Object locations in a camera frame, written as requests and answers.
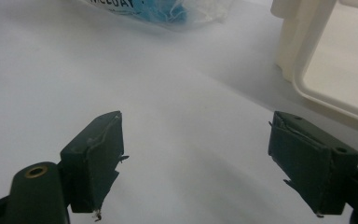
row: white plastic container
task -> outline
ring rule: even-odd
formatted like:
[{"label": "white plastic container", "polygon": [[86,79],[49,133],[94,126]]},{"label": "white plastic container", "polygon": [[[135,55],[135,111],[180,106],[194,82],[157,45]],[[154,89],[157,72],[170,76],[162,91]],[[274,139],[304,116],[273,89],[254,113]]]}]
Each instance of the white plastic container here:
[{"label": "white plastic container", "polygon": [[304,97],[358,119],[358,0],[274,0],[277,65]]}]

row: white surface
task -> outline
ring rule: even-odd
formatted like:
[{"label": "white surface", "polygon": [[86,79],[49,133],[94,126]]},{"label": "white surface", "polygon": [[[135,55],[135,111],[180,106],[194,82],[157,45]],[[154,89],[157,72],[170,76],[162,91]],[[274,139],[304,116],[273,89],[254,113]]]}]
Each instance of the white surface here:
[{"label": "white surface", "polygon": [[[0,1],[0,197],[121,110],[126,154],[100,223],[348,223],[317,218],[267,154],[273,110],[358,148],[358,122],[296,95],[273,64],[270,1],[176,33],[76,0]],[[72,223],[93,223],[71,214]]]},{"label": "white surface", "polygon": [[308,69],[296,75],[301,92],[358,118],[358,8],[337,2]]}]

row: screw hole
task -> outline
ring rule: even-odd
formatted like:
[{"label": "screw hole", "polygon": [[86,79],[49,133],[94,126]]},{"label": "screw hole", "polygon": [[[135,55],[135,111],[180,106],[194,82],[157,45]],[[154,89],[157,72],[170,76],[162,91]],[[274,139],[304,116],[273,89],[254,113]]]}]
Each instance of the screw hole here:
[{"label": "screw hole", "polygon": [[39,176],[45,174],[47,171],[48,171],[48,167],[45,165],[44,166],[36,166],[36,167],[29,169],[27,171],[27,173],[25,173],[25,177],[36,178],[36,177],[39,177]]},{"label": "screw hole", "polygon": [[342,153],[346,153],[347,149],[343,148],[343,147],[337,147],[336,148],[337,151],[342,152]]}]

